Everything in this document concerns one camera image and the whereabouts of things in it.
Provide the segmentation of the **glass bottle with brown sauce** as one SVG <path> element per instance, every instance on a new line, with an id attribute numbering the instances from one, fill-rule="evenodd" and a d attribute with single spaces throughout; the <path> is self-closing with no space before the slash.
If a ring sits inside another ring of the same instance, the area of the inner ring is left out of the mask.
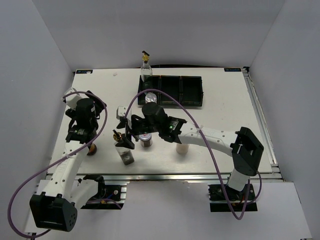
<path id="1" fill-rule="evenodd" d="M 132 151 L 129 148 L 125 147 L 125 140 L 123 135 L 120 132 L 117 132 L 115 129 L 113 131 L 113 139 L 115 149 L 120 156 L 123 164 L 125 166 L 132 164 L 135 160 L 132 154 Z"/>

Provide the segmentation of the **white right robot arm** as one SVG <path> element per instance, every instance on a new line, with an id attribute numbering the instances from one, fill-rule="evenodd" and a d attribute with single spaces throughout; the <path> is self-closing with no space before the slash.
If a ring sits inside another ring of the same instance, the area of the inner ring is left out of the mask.
<path id="1" fill-rule="evenodd" d="M 143 117 L 132 114 L 128 107 L 117 108 L 117 129 L 125 130 L 123 147 L 133 150 L 132 138 L 158 133 L 168 143 L 209 147 L 224 153 L 233 160 L 233 170 L 225 187 L 226 195 L 233 200 L 243 195 L 248 180 L 257 175 L 264 146 L 249 128 L 242 126 L 238 131 L 223 131 L 199 127 L 185 119 L 167 115 L 154 102 L 145 104 L 141 111 Z"/>

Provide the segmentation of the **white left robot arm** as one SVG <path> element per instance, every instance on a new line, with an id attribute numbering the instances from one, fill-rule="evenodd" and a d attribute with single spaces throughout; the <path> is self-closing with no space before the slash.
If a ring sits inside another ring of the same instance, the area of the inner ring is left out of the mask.
<path id="1" fill-rule="evenodd" d="M 106 193 L 104 178 L 100 175 L 86 175 L 73 188 L 83 160 L 97 152 L 94 140 L 101 133 L 98 119 L 106 104 L 89 90 L 85 97 L 73 88 L 66 95 L 64 101 L 69 109 L 65 114 L 71 121 L 62 152 L 64 160 L 56 165 L 42 192 L 31 197 L 29 206 L 37 228 L 70 232 L 78 210 L 89 200 L 99 200 Z"/>

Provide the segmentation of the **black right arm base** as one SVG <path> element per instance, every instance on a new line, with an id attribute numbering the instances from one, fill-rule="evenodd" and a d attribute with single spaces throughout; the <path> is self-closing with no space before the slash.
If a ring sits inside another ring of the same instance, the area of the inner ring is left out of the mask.
<path id="1" fill-rule="evenodd" d="M 245 185 L 242 191 L 234 190 L 233 188 L 230 188 L 228 186 L 226 186 L 225 188 L 226 188 L 226 193 L 230 200 L 232 208 L 234 209 L 235 212 L 240 213 L 245 203 L 246 190 L 248 189 L 247 184 Z M 208 195 L 209 195 L 210 211 L 212 213 L 227 213 L 231 211 L 227 204 L 226 198 L 223 194 L 222 187 L 220 184 L 208 185 Z M 253 185 L 250 184 L 247 205 L 245 208 L 246 212 L 258 211 L 255 198 L 256 198 L 256 194 L 255 194 Z"/>

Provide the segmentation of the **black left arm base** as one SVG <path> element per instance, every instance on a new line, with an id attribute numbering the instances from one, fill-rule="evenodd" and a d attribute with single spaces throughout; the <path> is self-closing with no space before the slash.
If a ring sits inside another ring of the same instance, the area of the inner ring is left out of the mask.
<path id="1" fill-rule="evenodd" d="M 124 206 L 126 198 L 126 185 L 118 183 L 106 183 L 102 175 L 88 174 L 79 178 L 78 185 L 85 180 L 93 180 L 98 183 L 98 193 L 88 199 L 81 207 L 84 210 L 120 210 Z"/>

